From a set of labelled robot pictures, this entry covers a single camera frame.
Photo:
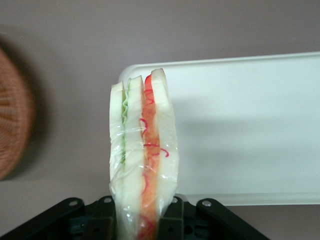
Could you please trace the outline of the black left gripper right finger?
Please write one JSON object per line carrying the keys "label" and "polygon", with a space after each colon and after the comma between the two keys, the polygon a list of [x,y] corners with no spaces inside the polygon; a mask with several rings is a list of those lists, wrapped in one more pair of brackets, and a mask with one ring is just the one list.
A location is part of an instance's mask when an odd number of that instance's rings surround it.
{"label": "black left gripper right finger", "polygon": [[268,237],[215,199],[196,205],[175,196],[159,221],[161,240],[267,240]]}

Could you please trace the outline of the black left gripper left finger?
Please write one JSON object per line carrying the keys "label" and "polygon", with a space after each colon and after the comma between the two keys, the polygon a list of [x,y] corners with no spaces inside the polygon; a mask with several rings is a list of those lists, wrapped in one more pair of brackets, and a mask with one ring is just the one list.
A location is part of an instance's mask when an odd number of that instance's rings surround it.
{"label": "black left gripper left finger", "polygon": [[67,198],[8,233],[2,240],[115,240],[116,208],[108,195],[86,205]]}

